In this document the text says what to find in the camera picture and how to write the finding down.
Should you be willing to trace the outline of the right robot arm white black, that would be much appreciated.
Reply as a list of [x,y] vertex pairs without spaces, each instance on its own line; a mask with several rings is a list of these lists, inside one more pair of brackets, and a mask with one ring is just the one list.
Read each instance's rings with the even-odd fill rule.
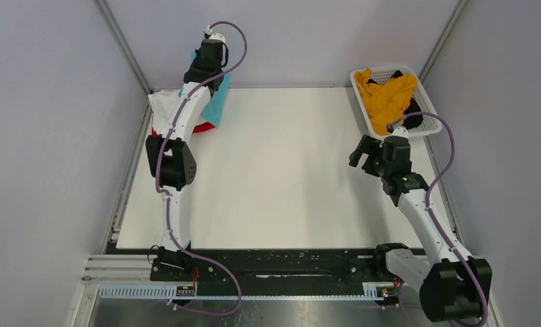
[[417,290],[422,310],[432,322],[454,321],[469,326],[487,323],[492,269],[475,258],[445,227],[431,202],[431,187],[412,170],[409,140],[389,136],[383,140],[364,135],[350,154],[350,166],[378,177],[384,193],[407,218],[427,260],[415,258],[401,245],[389,245],[372,263],[373,274],[383,281],[394,276]]

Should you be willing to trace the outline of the teal t shirt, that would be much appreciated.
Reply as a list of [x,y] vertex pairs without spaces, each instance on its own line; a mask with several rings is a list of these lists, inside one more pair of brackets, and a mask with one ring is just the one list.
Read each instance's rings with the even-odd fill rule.
[[[232,76],[230,74],[226,74],[225,76],[223,76],[218,90],[213,93],[210,101],[202,109],[199,119],[202,118],[205,121],[208,121],[214,124],[216,127],[219,126],[219,124],[221,123],[222,115],[223,115],[223,108],[226,102],[226,97],[228,95],[228,89],[230,86],[231,77]],[[182,104],[183,100],[186,98],[186,93],[189,93],[190,92],[189,90],[192,90],[198,84],[199,82],[184,82],[182,89],[179,91],[180,100],[176,106],[176,113],[173,116],[177,115],[180,105]]]

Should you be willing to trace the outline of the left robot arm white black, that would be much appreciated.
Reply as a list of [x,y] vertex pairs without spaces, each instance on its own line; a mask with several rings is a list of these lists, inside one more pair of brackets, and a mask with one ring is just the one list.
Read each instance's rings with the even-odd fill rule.
[[202,40],[183,76],[183,86],[170,96],[163,120],[146,137],[151,176],[164,208],[161,250],[178,252],[191,244],[188,218],[181,204],[184,189],[193,183],[198,171],[189,141],[196,129],[220,123],[231,80],[225,71],[228,57],[222,35],[216,33]]

